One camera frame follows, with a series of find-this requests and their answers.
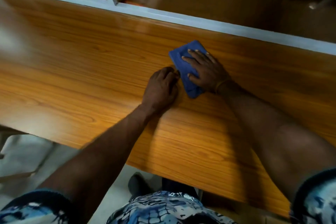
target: person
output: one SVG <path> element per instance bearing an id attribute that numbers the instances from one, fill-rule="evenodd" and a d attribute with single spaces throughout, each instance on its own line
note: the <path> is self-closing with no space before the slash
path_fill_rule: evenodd
<path id="1" fill-rule="evenodd" d="M 199 73 L 190 81 L 222 96 L 247 133 L 276 186 L 292 203 L 295 223 L 335 223 L 336 149 L 291 117 L 243 89 L 211 54 L 183 59 Z M 78 155 L 0 212 L 0 223 L 86 223 L 124 166 L 153 115 L 174 102 L 179 76 L 165 67 L 149 79 L 141 104 Z M 234 223 L 206 209 L 193 188 L 163 179 L 151 191 L 138 176 L 130 180 L 133 198 L 107 224 Z"/>

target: person's left arm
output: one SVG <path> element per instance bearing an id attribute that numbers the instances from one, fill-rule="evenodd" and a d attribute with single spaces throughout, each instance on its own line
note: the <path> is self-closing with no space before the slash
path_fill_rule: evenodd
<path id="1" fill-rule="evenodd" d="M 77 222 L 88 222 L 150 118 L 173 103 L 178 78 L 171 67 L 155 72 L 149 79 L 142 103 L 57 169 L 39 188 L 57 191 L 69 198 L 80 213 Z"/>

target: white partition frame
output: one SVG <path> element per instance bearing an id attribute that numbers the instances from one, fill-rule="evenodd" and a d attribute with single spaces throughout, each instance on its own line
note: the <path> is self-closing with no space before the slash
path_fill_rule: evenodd
<path id="1" fill-rule="evenodd" d="M 336 55 L 336 44 L 334 43 L 166 12 L 137 5 L 118 3 L 117 0 L 61 1 Z"/>

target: wooden desk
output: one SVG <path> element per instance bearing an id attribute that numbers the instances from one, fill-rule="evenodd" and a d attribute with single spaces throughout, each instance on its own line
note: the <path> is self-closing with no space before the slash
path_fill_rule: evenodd
<path id="1" fill-rule="evenodd" d="M 335 56 L 54 0 L 5 1 L 12 11 L 1 20 L 24 23 L 7 22 L 2 37 L 13 49 L 0 54 L 2 125 L 80 148 L 141 102 L 150 75 L 172 63 L 170 50 L 198 39 L 242 86 L 336 143 Z M 288 214 L 219 97 L 181 90 L 156 123 L 128 164 Z"/>

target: person's left hand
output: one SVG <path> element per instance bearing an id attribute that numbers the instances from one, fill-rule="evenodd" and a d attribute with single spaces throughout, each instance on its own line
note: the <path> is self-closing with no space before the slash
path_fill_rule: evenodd
<path id="1" fill-rule="evenodd" d="M 172 67 L 156 71 L 149 79 L 141 105 L 150 113 L 158 113 L 172 104 L 177 96 L 179 75 Z"/>

